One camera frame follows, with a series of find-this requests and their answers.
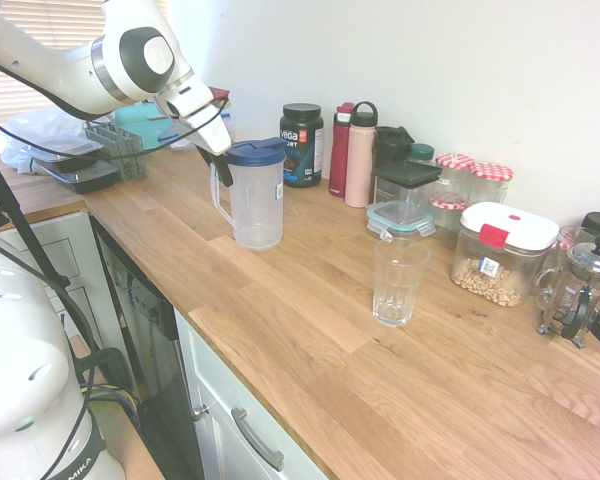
black cable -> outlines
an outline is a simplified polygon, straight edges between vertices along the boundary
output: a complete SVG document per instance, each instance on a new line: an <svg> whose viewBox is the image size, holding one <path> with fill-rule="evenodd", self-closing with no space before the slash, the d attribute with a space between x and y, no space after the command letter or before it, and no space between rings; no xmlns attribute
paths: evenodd
<svg viewBox="0 0 600 480"><path fill-rule="evenodd" d="M172 138L171 140L169 140L168 142L165 142L163 144L161 144L159 147L155 147L155 148L149 148L147 150L142 150L140 152L135 152L135 153L128 153L126 155L116 155L115 157L92 157L89 155L72 155L70 153L63 153L63 152L57 152L55 150L51 150L49 148L45 148L42 147L40 145L36 145L33 142L30 142L29 140L26 140L18 135L16 135L15 133L11 133L9 130L7 130L6 128L4 128L2 125L0 125L0 131L2 133L4 133L5 135L10 136L11 138L14 138L15 140L18 140L19 142L22 142L26 145L30 145L34 148L37 148L38 150L41 150L43 152L46 153L51 153L52 155L60 155L61 157L65 157L65 158L82 158L84 160L122 160L123 158L135 158L135 157L139 157L141 155L148 155L150 153L154 153L157 152L158 150L162 150L165 147L168 147L169 145L173 145L176 142L179 142L180 140L182 140L183 138L188 137L189 135L193 135L194 133L198 132L199 130L201 130L202 128L206 127L207 125L209 125L211 122L213 122L216 118L218 118L222 112L224 111L224 109L227 106L227 103L229 102L229 98L225 98L222 102L222 105L219 107L218 111L213 115L213 117L211 117L209 120L207 120L206 122L204 122L202 125L200 125L198 128L194 128L193 130L183 133L182 135L176 137L176 138Z"/></svg>
<svg viewBox="0 0 600 480"><path fill-rule="evenodd" d="M7 259L11 260L13 263L18 265L20 268L26 270L28 273L30 273L34 277L47 283L58 294L58 296L62 297L64 300L69 302L72 305L72 307L75 308L75 312L77 313L79 320L81 322L84 322L87 326L87 328L86 328L87 344L88 344L89 348L92 351L94 351L96 349L96 342L95 342L95 339L93 338L93 331L91 330L91 326L89 325L87 318L84 316L84 313L82 313L82 310L80 310L80 307L78 307L78 305L73 301L73 299L69 296L69 294L67 294L67 292L64 290L64 288L60 287L53 280L51 280L50 278L47 278L45 275L38 272L36 269L31 268L25 262L20 260L15 255L13 255L11 252L8 252L1 246L0 246L0 254L3 255L4 257L6 257ZM58 464L64 457L65 453L69 449L69 446L71 445L71 441L73 440L73 437L75 437L76 432L78 431L78 428L80 427L80 423L82 423L82 419L84 418L84 415L87 412L87 409L89 407L89 400L91 399L91 392L93 390L93 379L95 377L95 370L96 370L96 366L95 366L95 364L93 364L89 370L89 381L87 382L87 391L85 392L85 397L84 397L84 401L82 403L82 408L80 409L78 418L76 419L75 423L73 424L73 428L71 429L71 432L69 433L69 437L67 438L67 441L65 442L64 446L60 450L60 453L56 457L55 461L51 464L49 469L45 472L45 474L42 476L42 478L40 480L47 480L47 478L49 478L49 475L51 475L51 473L55 470L55 468L58 466Z"/></svg>

plastic pitcher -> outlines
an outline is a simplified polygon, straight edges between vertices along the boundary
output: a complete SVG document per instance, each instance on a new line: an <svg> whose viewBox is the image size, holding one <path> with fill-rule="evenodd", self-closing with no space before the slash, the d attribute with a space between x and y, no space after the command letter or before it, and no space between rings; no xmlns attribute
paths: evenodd
<svg viewBox="0 0 600 480"><path fill-rule="evenodd" d="M240 245L261 250L282 238L283 163L281 138L236 143L225 154L233 185L229 187L231 215L220 205L220 182L211 165L211 199L233 227Z"/></svg>

window blind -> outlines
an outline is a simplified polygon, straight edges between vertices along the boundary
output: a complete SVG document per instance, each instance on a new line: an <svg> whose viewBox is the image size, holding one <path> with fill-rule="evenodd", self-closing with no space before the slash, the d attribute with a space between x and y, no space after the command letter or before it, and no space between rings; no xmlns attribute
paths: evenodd
<svg viewBox="0 0 600 480"><path fill-rule="evenodd" d="M170 20L169 0L154 0ZM0 14L49 47L82 45L102 35L103 0L3 0ZM44 95L0 72L0 123L53 105Z"/></svg>

coffee press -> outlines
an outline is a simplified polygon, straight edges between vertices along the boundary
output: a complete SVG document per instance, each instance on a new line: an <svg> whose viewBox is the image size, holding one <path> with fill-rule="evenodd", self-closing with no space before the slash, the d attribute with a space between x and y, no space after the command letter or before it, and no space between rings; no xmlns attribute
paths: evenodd
<svg viewBox="0 0 600 480"><path fill-rule="evenodd" d="M567 261L544 311L538 333L559 332L578 348L600 307L600 235L567 251Z"/></svg>

plastic bag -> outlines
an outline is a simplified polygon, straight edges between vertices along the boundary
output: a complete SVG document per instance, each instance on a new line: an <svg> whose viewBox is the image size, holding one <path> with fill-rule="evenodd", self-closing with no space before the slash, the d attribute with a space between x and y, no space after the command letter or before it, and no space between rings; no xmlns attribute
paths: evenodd
<svg viewBox="0 0 600 480"><path fill-rule="evenodd" d="M72 117L59 107L34 110L11 117L6 129L33 143L58 133L84 136L82 120ZM25 146L24 143L7 136L7 144L0 158L4 163L18 170L18 173L46 175L46 172L29 155L22 152Z"/></svg>

